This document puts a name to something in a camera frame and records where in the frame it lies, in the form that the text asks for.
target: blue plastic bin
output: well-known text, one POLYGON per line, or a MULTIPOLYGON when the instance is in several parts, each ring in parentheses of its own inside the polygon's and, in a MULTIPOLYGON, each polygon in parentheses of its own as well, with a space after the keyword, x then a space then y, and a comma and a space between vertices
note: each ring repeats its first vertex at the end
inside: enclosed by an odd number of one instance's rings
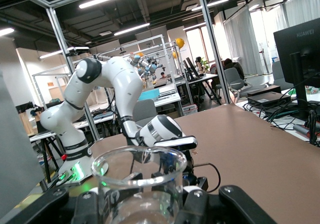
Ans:
POLYGON ((160 91, 158 88, 149 90, 146 92, 142 92, 138 100, 152 99, 153 101, 156 101, 159 94, 160 94, 160 91))

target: ceiling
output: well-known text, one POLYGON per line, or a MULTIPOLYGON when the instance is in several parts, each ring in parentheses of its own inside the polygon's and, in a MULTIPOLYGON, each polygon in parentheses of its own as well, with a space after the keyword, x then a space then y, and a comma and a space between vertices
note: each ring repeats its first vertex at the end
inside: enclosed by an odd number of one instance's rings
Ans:
MULTIPOLYGON (((70 46, 94 47, 116 39, 120 43, 135 40, 135 33, 166 25, 167 29, 191 26, 203 22, 201 10, 186 10, 199 4, 199 0, 110 0, 92 7, 80 9, 81 0, 56 8, 64 36, 70 46), (114 36, 116 31, 150 23, 150 26, 131 33, 114 36), (111 31, 109 35, 100 33, 111 31)), ((219 11, 236 7, 246 0, 229 0, 211 7, 211 17, 219 11)), ((46 10, 28 0, 1 0, 0 28, 13 27, 7 35, 15 39, 17 47, 42 51, 58 49, 46 10)))

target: bolt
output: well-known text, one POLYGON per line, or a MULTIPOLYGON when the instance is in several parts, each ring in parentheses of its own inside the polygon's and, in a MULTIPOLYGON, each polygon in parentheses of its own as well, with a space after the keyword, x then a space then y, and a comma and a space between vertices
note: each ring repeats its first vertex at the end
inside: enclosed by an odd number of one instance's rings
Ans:
POLYGON ((53 193, 53 195, 54 196, 59 196, 59 195, 61 195, 63 193, 63 191, 61 191, 60 189, 58 189, 58 190, 56 190, 54 193, 53 193))
POLYGON ((197 197, 199 198, 200 196, 203 195, 203 193, 202 193, 201 190, 197 190, 197 191, 195 191, 195 192, 193 193, 193 195, 195 195, 195 196, 197 196, 197 197))
POLYGON ((91 193, 86 193, 82 196, 83 199, 89 199, 91 197, 91 193))
POLYGON ((224 190, 227 191, 228 193, 231 193, 234 191, 232 187, 225 187, 224 190))

